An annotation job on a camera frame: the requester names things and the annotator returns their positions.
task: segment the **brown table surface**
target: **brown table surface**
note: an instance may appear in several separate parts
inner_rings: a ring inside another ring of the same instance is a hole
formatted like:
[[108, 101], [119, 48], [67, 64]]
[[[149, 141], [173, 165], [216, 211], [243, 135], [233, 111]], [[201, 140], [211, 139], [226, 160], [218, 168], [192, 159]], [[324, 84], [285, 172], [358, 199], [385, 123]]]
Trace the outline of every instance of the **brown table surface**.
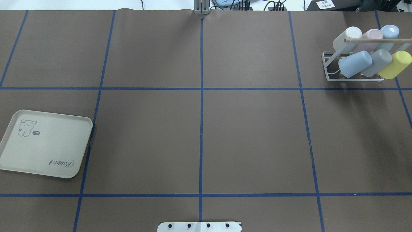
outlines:
[[0, 135], [20, 109], [95, 123], [71, 179], [0, 171], [0, 231], [411, 231], [412, 67], [331, 83], [321, 53], [387, 12], [1, 11]]

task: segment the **white tray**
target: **white tray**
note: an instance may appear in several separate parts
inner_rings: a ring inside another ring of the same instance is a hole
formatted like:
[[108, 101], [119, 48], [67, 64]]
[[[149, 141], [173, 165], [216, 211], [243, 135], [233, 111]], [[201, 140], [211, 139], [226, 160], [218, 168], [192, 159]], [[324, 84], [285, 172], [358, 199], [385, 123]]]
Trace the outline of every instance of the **white tray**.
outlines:
[[0, 169], [72, 178], [92, 128], [86, 117], [19, 110], [0, 142]]

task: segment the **blue cup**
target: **blue cup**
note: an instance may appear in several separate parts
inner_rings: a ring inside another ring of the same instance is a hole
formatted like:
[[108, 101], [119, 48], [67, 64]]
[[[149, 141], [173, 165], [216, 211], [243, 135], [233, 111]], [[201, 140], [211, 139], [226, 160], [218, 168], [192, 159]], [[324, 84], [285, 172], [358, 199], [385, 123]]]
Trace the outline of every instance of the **blue cup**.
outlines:
[[372, 57], [367, 51], [360, 51], [338, 61], [340, 71], [346, 78], [367, 69], [372, 65]]

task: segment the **cup rack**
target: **cup rack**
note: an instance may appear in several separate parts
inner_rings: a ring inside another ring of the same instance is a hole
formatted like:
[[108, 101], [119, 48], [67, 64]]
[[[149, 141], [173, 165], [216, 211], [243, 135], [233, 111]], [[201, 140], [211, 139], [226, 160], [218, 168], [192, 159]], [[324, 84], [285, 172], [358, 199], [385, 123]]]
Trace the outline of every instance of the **cup rack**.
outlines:
[[345, 46], [342, 46], [336, 52], [323, 52], [322, 53], [322, 62], [323, 69], [325, 70], [326, 79], [328, 81], [383, 81], [384, 78], [379, 74], [375, 74], [372, 77], [366, 77], [361, 73], [358, 73], [351, 78], [346, 78], [343, 74], [340, 73], [338, 61], [342, 58], [345, 58], [353, 52], [348, 54], [342, 54], [342, 51], [349, 45], [349, 43], [403, 43], [395, 52], [404, 51], [409, 46], [412, 45], [412, 39], [354, 39], [354, 38], [345, 38]]

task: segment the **metal clamp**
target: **metal clamp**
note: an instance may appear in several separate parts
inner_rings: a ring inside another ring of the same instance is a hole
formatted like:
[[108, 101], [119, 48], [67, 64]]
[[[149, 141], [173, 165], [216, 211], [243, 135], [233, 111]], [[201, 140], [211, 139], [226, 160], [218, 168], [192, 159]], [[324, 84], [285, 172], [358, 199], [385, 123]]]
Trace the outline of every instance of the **metal clamp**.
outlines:
[[209, 14], [209, 0], [194, 0], [194, 14]]

